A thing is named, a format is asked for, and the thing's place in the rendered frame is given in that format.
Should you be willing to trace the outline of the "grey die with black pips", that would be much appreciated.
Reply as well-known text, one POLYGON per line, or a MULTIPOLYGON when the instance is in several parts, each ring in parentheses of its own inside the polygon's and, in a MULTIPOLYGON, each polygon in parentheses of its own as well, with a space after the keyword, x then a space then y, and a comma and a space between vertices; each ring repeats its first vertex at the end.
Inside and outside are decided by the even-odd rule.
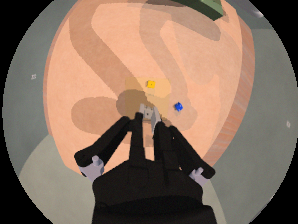
POLYGON ((153 112, 153 108, 144 106, 144 118, 151 119, 153 112))

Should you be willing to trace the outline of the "tan square mat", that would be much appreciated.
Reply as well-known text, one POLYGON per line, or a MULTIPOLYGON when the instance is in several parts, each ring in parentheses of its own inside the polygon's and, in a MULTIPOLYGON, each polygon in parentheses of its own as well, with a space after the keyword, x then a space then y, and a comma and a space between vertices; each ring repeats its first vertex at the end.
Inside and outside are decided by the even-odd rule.
POLYGON ((156 106, 162 120, 167 121, 171 79, 150 77, 125 77, 125 116, 134 119, 140 103, 156 106), (155 81, 155 87, 147 87, 148 81, 155 81))

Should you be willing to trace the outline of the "yellow die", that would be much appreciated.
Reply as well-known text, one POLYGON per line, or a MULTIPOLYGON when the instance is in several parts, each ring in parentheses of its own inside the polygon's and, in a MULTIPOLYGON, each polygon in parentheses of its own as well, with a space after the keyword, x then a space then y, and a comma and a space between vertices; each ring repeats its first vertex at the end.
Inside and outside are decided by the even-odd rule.
POLYGON ((148 81, 148 85, 147 85, 147 87, 149 87, 149 88, 154 88, 155 87, 155 81, 148 81))

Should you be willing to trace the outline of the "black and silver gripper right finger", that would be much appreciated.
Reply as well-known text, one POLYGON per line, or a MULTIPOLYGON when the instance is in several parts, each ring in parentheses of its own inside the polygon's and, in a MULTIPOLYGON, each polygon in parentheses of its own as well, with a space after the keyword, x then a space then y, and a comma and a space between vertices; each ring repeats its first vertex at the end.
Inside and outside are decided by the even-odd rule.
POLYGON ((151 129, 154 160, 162 160, 166 189, 175 192, 184 186, 182 171, 203 187, 215 175, 215 170, 202 160, 175 126, 167 127, 161 122, 157 107, 153 107, 153 111, 151 129))

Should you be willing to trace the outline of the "blue die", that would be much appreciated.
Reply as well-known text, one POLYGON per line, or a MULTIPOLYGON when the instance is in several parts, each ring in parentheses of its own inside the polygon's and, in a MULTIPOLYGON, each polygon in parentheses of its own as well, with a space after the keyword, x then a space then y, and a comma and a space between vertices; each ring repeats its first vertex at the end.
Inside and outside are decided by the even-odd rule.
POLYGON ((179 102, 177 104, 175 104, 174 106, 178 111, 183 109, 182 105, 179 102))

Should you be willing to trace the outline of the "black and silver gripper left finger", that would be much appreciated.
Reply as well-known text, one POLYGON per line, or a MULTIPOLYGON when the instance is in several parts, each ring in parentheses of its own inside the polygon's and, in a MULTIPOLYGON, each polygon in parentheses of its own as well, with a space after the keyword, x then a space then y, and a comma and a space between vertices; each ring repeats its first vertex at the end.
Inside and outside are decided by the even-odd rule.
POLYGON ((127 116, 121 117, 92 145, 76 152, 74 158, 82 175, 93 183, 97 177, 103 174, 104 166, 127 133, 132 132, 127 183, 129 188, 134 191, 143 190, 148 183, 145 147, 143 145, 143 118, 144 104, 140 104, 140 110, 135 113, 134 119, 130 120, 127 116))

